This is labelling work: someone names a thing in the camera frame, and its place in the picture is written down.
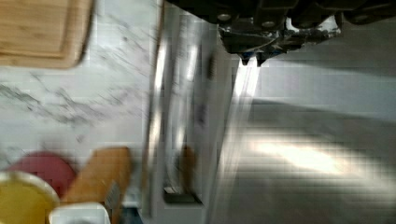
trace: kitchen counter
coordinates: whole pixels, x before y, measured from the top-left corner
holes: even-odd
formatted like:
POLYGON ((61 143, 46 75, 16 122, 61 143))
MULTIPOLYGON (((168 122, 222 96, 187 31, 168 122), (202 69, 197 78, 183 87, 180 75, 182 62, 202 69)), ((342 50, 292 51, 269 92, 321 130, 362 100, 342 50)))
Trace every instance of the kitchen counter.
MULTIPOLYGON (((93 149, 126 145, 140 173, 158 4, 96 0, 74 68, 0 67, 0 168, 44 149, 79 169, 93 149)), ((136 202, 136 179, 126 204, 136 202)))

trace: stainless steel surface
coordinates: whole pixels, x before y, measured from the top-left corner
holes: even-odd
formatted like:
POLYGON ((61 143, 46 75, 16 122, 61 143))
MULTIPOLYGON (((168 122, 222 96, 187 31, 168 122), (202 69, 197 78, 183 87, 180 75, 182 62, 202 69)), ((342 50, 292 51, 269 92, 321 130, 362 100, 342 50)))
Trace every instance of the stainless steel surface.
POLYGON ((163 161, 159 154, 165 147, 165 136, 162 133, 164 132, 163 127, 166 127, 167 106, 170 102, 168 92, 172 87, 173 75, 169 64, 172 64, 172 48, 177 42, 175 35, 178 34, 179 13, 177 8, 166 2, 163 3, 158 34, 157 61, 150 81, 150 118, 148 120, 147 146, 143 159, 141 213, 148 217, 152 215, 155 186, 161 185, 156 174, 159 173, 158 169, 161 171, 163 168, 161 164, 157 163, 158 157, 160 162, 163 161))
POLYGON ((244 153, 245 132, 250 112, 251 103, 256 90, 260 68, 257 67, 256 59, 250 60, 248 65, 239 64, 236 73, 232 100, 229 114, 225 122, 226 131, 222 148, 220 149, 219 167, 215 182, 216 191, 214 193, 215 201, 209 209, 209 223, 223 223, 228 214, 230 205, 232 186, 235 184, 237 164, 244 153))
POLYGON ((218 176, 209 223, 396 223, 395 133, 395 123, 255 101, 243 147, 220 164, 233 180, 218 176))
POLYGON ((178 178, 178 158, 183 145, 188 144, 186 131, 191 122, 192 96, 197 63, 200 56, 202 29, 208 27, 197 17, 181 12, 176 60, 173 66, 172 95, 166 127, 166 173, 163 185, 174 193, 182 193, 178 178))
POLYGON ((164 9, 164 27, 160 46, 164 45, 166 48, 161 47, 159 50, 154 84, 152 84, 148 148, 145 159, 147 171, 143 173, 148 182, 143 189, 143 206, 139 212, 145 224, 186 222, 203 224, 213 184, 207 177, 214 175, 217 167, 217 151, 211 150, 211 147, 218 147, 206 147, 208 144, 204 145, 204 143, 209 142, 208 138, 217 137, 223 130, 220 125, 224 117, 222 114, 228 108, 226 102, 229 102, 227 99, 231 97, 231 79, 237 64, 234 64, 235 60, 231 60, 232 57, 224 51, 218 39, 216 26, 198 20, 168 3, 165 3, 164 9), (208 107, 215 113, 211 113, 208 118, 210 126, 204 125, 201 132, 196 132, 197 116, 195 115, 197 115, 197 105, 200 104, 198 99, 206 95, 204 79, 207 77, 210 58, 217 47, 222 50, 214 78, 219 85, 215 85, 207 95, 210 99, 208 107), (161 53, 164 52, 161 49, 166 49, 166 56, 161 57, 161 53), (169 184, 170 187, 178 185, 176 179, 169 181, 171 176, 169 173, 175 171, 174 158, 185 143, 195 149, 198 157, 193 187, 205 204, 171 204, 163 197, 166 185, 169 184))

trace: wooden cutting board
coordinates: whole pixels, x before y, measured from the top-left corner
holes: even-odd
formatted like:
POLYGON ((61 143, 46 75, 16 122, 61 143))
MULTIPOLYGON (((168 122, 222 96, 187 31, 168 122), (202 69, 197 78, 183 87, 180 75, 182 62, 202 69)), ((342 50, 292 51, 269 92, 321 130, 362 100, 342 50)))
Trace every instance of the wooden cutting board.
POLYGON ((0 0, 0 64, 75 65, 91 10, 92 0, 0 0))

